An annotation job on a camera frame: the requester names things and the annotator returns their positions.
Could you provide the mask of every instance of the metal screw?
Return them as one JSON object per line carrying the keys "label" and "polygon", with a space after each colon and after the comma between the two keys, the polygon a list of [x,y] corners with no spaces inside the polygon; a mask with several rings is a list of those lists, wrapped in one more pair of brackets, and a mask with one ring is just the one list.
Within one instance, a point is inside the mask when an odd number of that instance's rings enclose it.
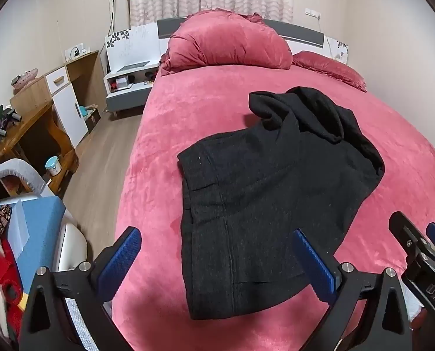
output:
{"label": "metal screw", "polygon": [[390,277],[395,277],[396,276],[396,271],[393,268],[387,268],[385,272]]}
{"label": "metal screw", "polygon": [[90,262],[89,261],[83,261],[79,265],[79,270],[83,272],[87,272],[90,269]]}
{"label": "metal screw", "polygon": [[350,264],[349,262],[345,262],[341,265],[341,268],[343,271],[347,273],[351,273],[354,270],[354,266]]}
{"label": "metal screw", "polygon": [[43,276],[46,271],[47,271],[46,267],[40,267],[37,269],[37,275]]}

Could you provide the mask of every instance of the pink blanket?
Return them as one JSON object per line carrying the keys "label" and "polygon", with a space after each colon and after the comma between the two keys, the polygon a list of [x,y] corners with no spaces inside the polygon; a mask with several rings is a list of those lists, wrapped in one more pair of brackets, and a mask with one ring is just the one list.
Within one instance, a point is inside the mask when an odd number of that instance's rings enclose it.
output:
{"label": "pink blanket", "polygon": [[144,109],[118,209],[116,236],[142,233],[142,249],[113,303],[114,322],[135,350],[298,350],[327,305],[308,286],[268,310],[227,320],[193,321],[181,272],[181,175],[177,154],[199,139],[255,123],[248,93],[319,89],[354,111],[385,162],[385,175],[362,204],[335,256],[360,271],[392,267],[405,253],[388,231],[403,211],[423,232],[435,221],[435,149],[370,93],[314,71],[211,66],[158,77]]}

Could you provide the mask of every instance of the large pink pillow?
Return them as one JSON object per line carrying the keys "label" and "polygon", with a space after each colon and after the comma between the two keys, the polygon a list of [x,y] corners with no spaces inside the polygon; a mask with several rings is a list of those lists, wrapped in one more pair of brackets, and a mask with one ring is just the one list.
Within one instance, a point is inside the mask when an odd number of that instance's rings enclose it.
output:
{"label": "large pink pillow", "polygon": [[296,66],[310,69],[339,79],[361,91],[367,92],[364,78],[346,64],[327,58],[311,51],[301,51],[292,57]]}
{"label": "large pink pillow", "polygon": [[258,14],[215,9],[189,16],[170,37],[162,62],[162,75],[220,64],[287,70],[292,53]]}

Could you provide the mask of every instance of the folded black hoodie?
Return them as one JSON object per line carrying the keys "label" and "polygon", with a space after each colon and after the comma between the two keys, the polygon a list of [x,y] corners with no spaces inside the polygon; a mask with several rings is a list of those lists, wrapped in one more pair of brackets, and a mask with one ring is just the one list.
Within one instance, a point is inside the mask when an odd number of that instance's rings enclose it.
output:
{"label": "folded black hoodie", "polygon": [[183,168],[182,268],[194,319],[263,310],[307,285],[290,234],[339,247],[384,163],[351,110],[313,88],[252,92],[261,121],[204,138]]}

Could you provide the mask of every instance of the chair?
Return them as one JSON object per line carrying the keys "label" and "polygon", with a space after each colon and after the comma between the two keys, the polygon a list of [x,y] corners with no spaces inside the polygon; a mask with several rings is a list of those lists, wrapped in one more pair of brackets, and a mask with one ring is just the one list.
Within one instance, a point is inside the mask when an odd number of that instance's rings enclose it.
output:
{"label": "chair", "polygon": [[0,178],[16,176],[32,192],[0,201],[14,205],[22,200],[29,240],[16,261],[24,292],[28,293],[39,266],[52,271],[75,268],[87,257],[87,242],[77,222],[59,197],[53,194],[37,171],[22,159],[0,164]]}

